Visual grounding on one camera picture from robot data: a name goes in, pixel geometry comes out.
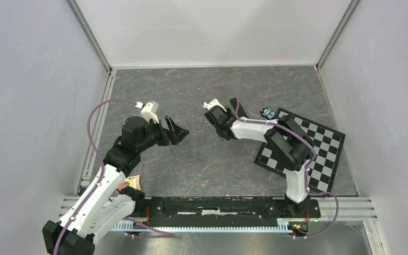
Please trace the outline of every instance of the white square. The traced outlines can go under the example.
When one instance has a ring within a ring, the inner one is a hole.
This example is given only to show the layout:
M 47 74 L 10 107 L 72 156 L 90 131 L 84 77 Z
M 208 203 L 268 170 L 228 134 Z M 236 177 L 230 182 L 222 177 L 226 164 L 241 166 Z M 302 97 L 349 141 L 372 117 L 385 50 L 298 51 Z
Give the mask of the white square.
M 334 140 L 334 139 L 331 141 L 331 146 L 334 146 L 335 148 L 338 148 L 339 145 L 340 145 L 339 141 Z
M 315 159 L 315 162 L 317 162 L 318 164 L 320 164 L 320 165 L 325 165 L 325 161 L 326 161 L 326 159 L 324 158 L 324 157 L 320 157 L 320 156 L 317 156 L 317 158 Z
M 332 169 L 330 169 L 329 167 L 327 167 L 327 166 L 324 166 L 323 167 L 323 170 L 321 171 L 324 175 L 327 175 L 327 176 L 331 176 L 331 174 L 332 174 Z
M 320 180 L 321 173 L 319 171 L 313 170 L 311 177 L 314 179 Z
M 272 151 L 270 149 L 264 148 L 262 155 L 264 155 L 265 157 L 270 157 L 271 156 Z
M 301 126 L 301 124 L 302 124 L 302 119 L 300 119 L 300 118 L 298 118 L 298 117 L 295 117 L 295 122 L 296 122 L 298 125 Z
M 331 131 L 331 130 L 325 130 L 325 136 L 326 137 L 329 137 L 329 138 L 331 138 L 332 139 L 332 136 L 334 135 L 334 133 Z
M 309 130 L 316 131 L 317 128 L 318 128 L 317 125 L 312 124 L 312 123 L 309 124 Z
M 327 144 L 325 142 L 321 142 L 320 148 L 322 150 L 328 151 L 329 150 L 329 144 Z
M 332 152 L 328 152 L 328 155 L 326 155 L 326 158 L 331 160 L 332 162 L 335 162 L 336 155 Z
M 322 134 L 316 133 L 313 138 L 315 138 L 315 140 L 322 141 L 322 140 L 323 140 L 323 137 L 324 137 L 324 136 L 323 136 Z
M 328 184 L 324 182 L 319 182 L 317 185 L 317 189 L 321 191 L 327 191 L 328 190 Z
M 276 168 L 276 165 L 277 165 L 277 161 L 276 161 L 276 160 L 274 160 L 274 159 L 272 159 L 272 158 L 269 158 L 269 159 L 268 159 L 267 166 L 269 166 L 269 167 L 271 167 L 271 168 Z

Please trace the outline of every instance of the metal corner post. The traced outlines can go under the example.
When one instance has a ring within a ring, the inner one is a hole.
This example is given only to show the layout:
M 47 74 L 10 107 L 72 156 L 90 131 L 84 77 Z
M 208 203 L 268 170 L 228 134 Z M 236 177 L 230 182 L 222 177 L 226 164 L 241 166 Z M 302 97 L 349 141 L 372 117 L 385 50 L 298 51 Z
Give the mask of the metal corner post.
M 110 73 L 112 71 L 112 67 L 110 66 L 107 58 L 104 55 L 103 50 L 99 46 L 98 41 L 96 40 L 95 35 L 91 31 L 90 26 L 88 25 L 85 17 L 83 16 L 82 11 L 79 8 L 79 5 L 77 4 L 76 0 L 66 0 L 66 3 L 71 9 L 71 12 L 74 14 L 76 20 L 78 21 L 78 24 L 80 25 L 80 28 L 82 29 L 83 33 L 85 34 L 85 37 L 88 39 L 88 42 L 90 42 L 90 45 L 92 46 L 93 50 L 95 51 L 96 55 L 99 58 L 99 61 L 103 65 L 104 69 Z
M 318 59 L 318 62 L 316 63 L 315 67 L 319 71 L 319 69 L 325 64 L 325 61 L 327 60 L 330 52 L 334 48 L 335 44 L 337 43 L 340 35 L 342 34 L 343 30 L 345 29 L 346 25 L 348 24 L 348 21 L 350 20 L 351 16 L 353 15 L 354 11 L 356 10 L 358 4 L 361 2 L 361 0 L 351 0 L 350 4 L 346 8 L 345 13 L 343 14 L 342 18 L 340 19 L 340 22 L 337 25 L 337 28 L 335 29 L 334 33 L 332 34 L 328 44 L 326 45 L 325 50 L 323 51 L 322 55 L 320 56 L 320 59 Z

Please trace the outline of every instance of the white panel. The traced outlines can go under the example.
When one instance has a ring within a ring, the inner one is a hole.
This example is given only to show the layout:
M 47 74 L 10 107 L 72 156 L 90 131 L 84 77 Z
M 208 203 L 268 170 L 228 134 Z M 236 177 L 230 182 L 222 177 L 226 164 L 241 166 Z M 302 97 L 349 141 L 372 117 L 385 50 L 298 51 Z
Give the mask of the white panel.
M 65 1 L 0 1 L 0 254 L 46 254 L 105 76 Z
M 349 0 L 78 0 L 113 66 L 314 64 Z
M 408 254 L 408 1 L 362 1 L 322 78 L 389 254 Z

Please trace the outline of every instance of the checkered board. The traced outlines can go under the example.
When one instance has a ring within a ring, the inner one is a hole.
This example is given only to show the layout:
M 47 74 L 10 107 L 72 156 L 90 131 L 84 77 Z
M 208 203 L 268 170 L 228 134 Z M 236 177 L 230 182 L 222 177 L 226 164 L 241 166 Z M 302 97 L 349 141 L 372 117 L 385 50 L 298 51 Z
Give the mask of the checkered board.
M 319 192 L 331 191 L 338 161 L 342 153 L 345 134 L 281 108 L 276 113 L 278 118 L 284 115 L 291 115 L 313 140 L 317 158 L 309 166 L 309 187 Z M 267 143 L 264 143 L 260 147 L 254 163 L 285 177 L 284 167 L 281 167 L 280 162 L 276 159 L 275 152 L 272 151 L 271 147 L 268 147 Z

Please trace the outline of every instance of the gray floor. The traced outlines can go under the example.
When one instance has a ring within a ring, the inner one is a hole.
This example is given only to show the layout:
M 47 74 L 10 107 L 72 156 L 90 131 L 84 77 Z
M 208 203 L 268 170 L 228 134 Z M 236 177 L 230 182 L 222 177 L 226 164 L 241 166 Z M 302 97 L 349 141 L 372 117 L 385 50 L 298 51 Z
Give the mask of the gray floor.
M 311 224 L 311 233 L 326 223 Z M 362 222 L 336 223 L 321 236 L 294 241 L 278 233 L 177 233 L 172 239 L 136 239 L 121 232 L 109 232 L 99 242 L 95 255 L 102 254 L 312 254 L 371 255 Z
M 250 118 L 259 118 L 263 106 L 282 107 L 335 127 L 312 66 L 119 70 L 111 98 L 154 100 L 160 104 L 159 117 L 170 115 L 179 126 L 190 131 L 178 146 L 153 147 L 142 154 L 133 174 L 141 174 L 142 190 L 147 196 L 282 196 L 285 193 L 285 178 L 253 163 L 259 142 L 225 141 L 207 123 L 200 102 L 205 90 L 215 84 L 235 89 Z M 214 97 L 230 105 L 232 95 L 217 89 L 206 101 Z M 139 113 L 132 105 L 111 104 L 99 149 L 106 152 L 121 135 L 125 119 Z M 345 156 L 339 162 L 333 192 L 356 194 Z

